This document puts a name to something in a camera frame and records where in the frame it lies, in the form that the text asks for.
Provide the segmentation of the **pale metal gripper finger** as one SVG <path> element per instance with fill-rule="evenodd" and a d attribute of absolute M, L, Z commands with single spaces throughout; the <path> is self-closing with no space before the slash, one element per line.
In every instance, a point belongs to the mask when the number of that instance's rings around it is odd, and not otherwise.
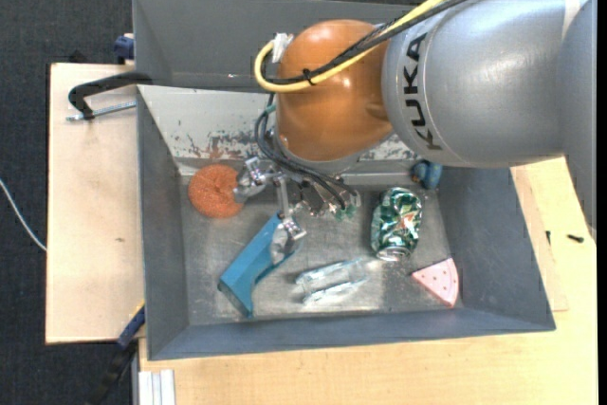
<path fill-rule="evenodd" d="M 265 188 L 277 186 L 285 175 L 272 161 L 257 156 L 246 159 L 236 177 L 233 196 L 236 202 L 247 202 Z"/>
<path fill-rule="evenodd" d="M 270 243 L 271 263 L 280 265 L 301 245 L 306 231 L 295 220 L 283 220 L 273 232 Z"/>

